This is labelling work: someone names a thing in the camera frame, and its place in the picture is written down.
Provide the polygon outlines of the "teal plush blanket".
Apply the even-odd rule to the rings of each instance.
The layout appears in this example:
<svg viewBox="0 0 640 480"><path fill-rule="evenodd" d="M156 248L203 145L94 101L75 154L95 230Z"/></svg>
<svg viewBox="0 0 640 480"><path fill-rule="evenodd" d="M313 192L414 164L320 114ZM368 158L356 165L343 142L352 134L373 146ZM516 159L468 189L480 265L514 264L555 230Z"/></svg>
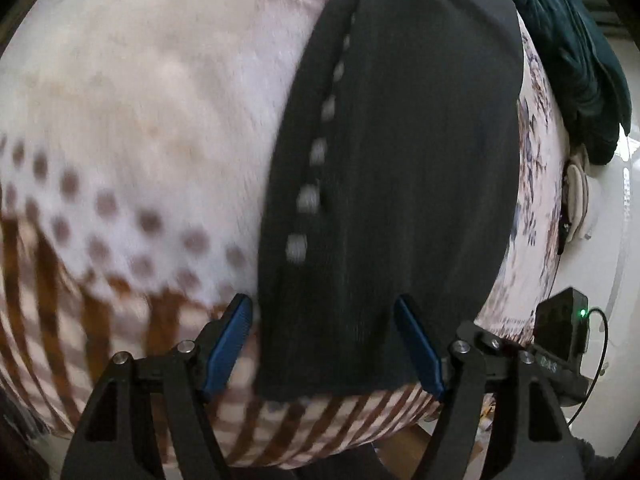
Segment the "teal plush blanket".
<svg viewBox="0 0 640 480"><path fill-rule="evenodd" d="M603 166L631 129L627 79L582 0L513 0L558 102L570 143Z"/></svg>

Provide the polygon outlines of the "white headboard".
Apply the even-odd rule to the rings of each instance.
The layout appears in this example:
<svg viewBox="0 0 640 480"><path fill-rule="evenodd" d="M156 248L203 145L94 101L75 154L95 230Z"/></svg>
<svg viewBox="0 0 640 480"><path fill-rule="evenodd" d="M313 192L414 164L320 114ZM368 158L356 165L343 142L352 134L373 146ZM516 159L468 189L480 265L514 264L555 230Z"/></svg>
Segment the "white headboard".
<svg viewBox="0 0 640 480"><path fill-rule="evenodd" d="M632 127L608 165L591 174L603 205L589 240L570 244L554 283L573 286L608 317L608 350L597 387L573 422L577 437L597 453L618 454L639 421L639 49L630 40L610 45L623 66L632 99Z"/></svg>

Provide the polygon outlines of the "floral bed blanket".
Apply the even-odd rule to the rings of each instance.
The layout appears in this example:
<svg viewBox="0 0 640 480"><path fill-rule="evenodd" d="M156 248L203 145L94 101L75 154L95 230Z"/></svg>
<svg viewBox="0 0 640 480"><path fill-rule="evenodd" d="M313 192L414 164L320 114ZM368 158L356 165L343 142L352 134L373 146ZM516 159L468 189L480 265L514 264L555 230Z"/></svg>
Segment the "floral bed blanket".
<svg viewBox="0 0 640 480"><path fill-rule="evenodd" d="M290 402L256 389L272 156L328 1L17 5L1 55L1 385L46 428L77 427L115 352L159 356L236 294L252 298L254 322L208 410L231 465L293 469L437 411L418 382ZM518 197L471 321L526 342L559 263L567 134L520 14L518 26Z"/></svg>

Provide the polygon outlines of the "black folded item under clothes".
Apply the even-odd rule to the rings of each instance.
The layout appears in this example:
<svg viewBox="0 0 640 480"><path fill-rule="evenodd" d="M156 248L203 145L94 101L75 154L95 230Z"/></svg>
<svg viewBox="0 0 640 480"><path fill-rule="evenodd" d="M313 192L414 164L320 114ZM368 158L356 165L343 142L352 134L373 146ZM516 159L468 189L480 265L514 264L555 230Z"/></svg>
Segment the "black folded item under clothes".
<svg viewBox="0 0 640 480"><path fill-rule="evenodd" d="M562 255L564 252L568 234L570 234L570 227L572 226L572 222L570 222L570 215L568 214L568 194L570 194L570 186L568 185L568 177L567 177L567 169L563 171L563 179L562 179L562 194L561 194L561 210L560 210L560 220L559 220L559 245L558 245L558 255Z"/></svg>

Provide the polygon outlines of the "black striped sweater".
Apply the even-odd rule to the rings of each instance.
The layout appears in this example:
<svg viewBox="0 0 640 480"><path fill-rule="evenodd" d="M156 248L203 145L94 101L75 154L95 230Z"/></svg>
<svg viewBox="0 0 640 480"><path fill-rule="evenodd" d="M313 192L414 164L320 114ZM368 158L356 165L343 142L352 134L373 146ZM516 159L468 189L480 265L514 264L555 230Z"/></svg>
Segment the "black striped sweater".
<svg viewBox="0 0 640 480"><path fill-rule="evenodd" d="M329 0L274 148L257 392L424 382L494 286L518 197L512 0Z"/></svg>

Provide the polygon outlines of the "folded white clothes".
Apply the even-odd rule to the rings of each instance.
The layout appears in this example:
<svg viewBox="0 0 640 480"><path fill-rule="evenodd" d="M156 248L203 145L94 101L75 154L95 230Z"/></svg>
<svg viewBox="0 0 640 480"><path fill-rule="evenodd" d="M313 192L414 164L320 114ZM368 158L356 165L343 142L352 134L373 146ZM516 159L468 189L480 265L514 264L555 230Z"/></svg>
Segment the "folded white clothes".
<svg viewBox="0 0 640 480"><path fill-rule="evenodd" d="M564 170L563 203L566 205L568 225L567 243L590 240L598 222L602 190L589 171L586 148L575 148Z"/></svg>

